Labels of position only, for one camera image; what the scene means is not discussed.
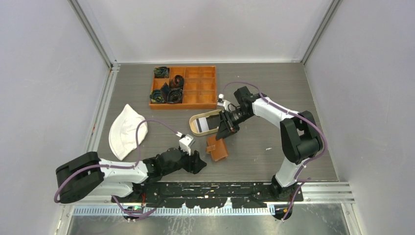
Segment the beige oval tray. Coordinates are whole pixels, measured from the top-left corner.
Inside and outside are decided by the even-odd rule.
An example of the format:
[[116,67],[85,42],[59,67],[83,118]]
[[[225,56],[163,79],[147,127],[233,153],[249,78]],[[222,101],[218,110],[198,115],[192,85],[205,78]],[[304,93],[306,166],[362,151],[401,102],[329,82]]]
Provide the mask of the beige oval tray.
[[189,119],[191,132],[197,137],[217,133],[220,125],[220,111],[213,110],[192,116]]

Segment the brown leather card holder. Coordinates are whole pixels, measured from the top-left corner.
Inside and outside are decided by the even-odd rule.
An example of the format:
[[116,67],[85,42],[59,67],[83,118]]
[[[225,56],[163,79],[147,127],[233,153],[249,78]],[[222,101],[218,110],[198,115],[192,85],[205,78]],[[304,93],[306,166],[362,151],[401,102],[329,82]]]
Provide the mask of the brown leather card holder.
[[216,140],[216,136],[210,136],[207,138],[206,153],[211,155],[214,162],[229,156],[224,139]]

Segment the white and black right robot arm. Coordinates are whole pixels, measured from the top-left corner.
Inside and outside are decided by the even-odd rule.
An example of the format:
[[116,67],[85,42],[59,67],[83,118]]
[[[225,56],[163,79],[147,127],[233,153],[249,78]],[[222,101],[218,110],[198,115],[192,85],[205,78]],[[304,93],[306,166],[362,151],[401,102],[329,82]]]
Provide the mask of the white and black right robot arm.
[[309,111],[289,110],[263,93],[253,94],[244,86],[234,92],[238,102],[233,110],[223,94],[218,95],[217,105],[220,124],[216,140],[236,134],[239,124],[257,116],[280,129],[281,147],[285,156],[278,172],[272,177],[270,191],[278,201],[290,196],[297,183],[298,175],[305,165],[323,148],[321,131],[318,130],[313,115]]

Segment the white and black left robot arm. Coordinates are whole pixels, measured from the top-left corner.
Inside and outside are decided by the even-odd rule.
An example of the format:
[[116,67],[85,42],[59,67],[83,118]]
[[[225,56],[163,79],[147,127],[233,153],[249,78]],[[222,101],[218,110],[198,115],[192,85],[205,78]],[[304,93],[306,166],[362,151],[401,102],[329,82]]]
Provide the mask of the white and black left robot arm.
[[87,196],[116,196],[137,202],[143,195],[139,185],[160,181],[181,169],[197,174],[206,166],[197,150],[188,154],[170,148],[138,163],[109,161],[91,151],[56,168],[54,202],[70,204]]

